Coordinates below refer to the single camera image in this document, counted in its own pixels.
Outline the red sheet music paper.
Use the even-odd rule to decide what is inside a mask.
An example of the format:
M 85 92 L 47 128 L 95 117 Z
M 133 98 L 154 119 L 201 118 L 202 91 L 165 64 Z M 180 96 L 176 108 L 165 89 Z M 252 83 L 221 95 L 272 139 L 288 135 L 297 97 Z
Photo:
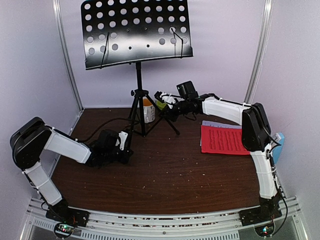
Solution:
M 201 152 L 205 154 L 250 155 L 242 144 L 242 130 L 201 126 Z

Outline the black music stand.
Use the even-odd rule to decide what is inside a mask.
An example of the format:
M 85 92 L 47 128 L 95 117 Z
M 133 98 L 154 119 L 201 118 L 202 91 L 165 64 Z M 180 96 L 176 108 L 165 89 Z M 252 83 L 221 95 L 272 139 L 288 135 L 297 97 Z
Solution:
M 85 0 L 80 6 L 85 69 L 135 64 L 137 89 L 129 119 L 146 136 L 142 62 L 193 56 L 186 0 Z

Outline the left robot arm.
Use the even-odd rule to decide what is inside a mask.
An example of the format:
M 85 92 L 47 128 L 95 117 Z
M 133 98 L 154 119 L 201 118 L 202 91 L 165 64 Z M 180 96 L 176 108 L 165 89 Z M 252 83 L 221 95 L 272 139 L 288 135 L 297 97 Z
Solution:
M 91 143 L 47 125 L 36 116 L 13 133 L 9 140 L 14 164 L 44 198 L 48 208 L 61 222 L 72 218 L 67 200 L 58 190 L 41 158 L 65 157 L 91 168 L 101 168 L 113 162 L 127 164 L 131 150 L 132 132 L 102 129 Z

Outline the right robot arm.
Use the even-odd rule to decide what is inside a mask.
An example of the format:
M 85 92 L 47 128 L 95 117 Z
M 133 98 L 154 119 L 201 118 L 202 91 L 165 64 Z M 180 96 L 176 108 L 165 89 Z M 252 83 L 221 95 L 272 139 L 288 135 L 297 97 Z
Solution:
M 280 216 L 281 194 L 273 159 L 273 149 L 281 146 L 271 135 L 271 127 L 261 103 L 238 103 L 225 100 L 214 93 L 199 95 L 191 81 L 177 85 L 179 95 L 159 94 L 159 100 L 167 103 L 164 115 L 175 122 L 188 113 L 217 116 L 241 126 L 241 142 L 249 151 L 259 182 L 259 207 L 242 210 L 243 222 L 270 221 Z

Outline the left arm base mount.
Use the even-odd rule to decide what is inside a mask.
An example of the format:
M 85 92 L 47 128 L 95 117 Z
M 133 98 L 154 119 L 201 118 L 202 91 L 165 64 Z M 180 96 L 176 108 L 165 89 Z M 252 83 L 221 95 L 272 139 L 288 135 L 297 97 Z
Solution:
M 53 233 L 60 239 L 70 237 L 77 227 L 86 227 L 90 213 L 84 210 L 69 208 L 65 216 L 48 210 L 45 214 L 47 219 L 56 221 Z

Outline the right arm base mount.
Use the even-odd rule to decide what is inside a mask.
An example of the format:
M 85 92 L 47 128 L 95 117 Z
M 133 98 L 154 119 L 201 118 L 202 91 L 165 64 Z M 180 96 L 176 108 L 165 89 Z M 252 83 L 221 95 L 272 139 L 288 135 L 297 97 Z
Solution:
M 241 210 L 239 218 L 243 227 L 254 226 L 255 233 L 262 238 L 271 237 L 276 231 L 274 220 L 282 216 L 281 211 L 276 210 L 270 216 L 261 217 L 260 208 Z

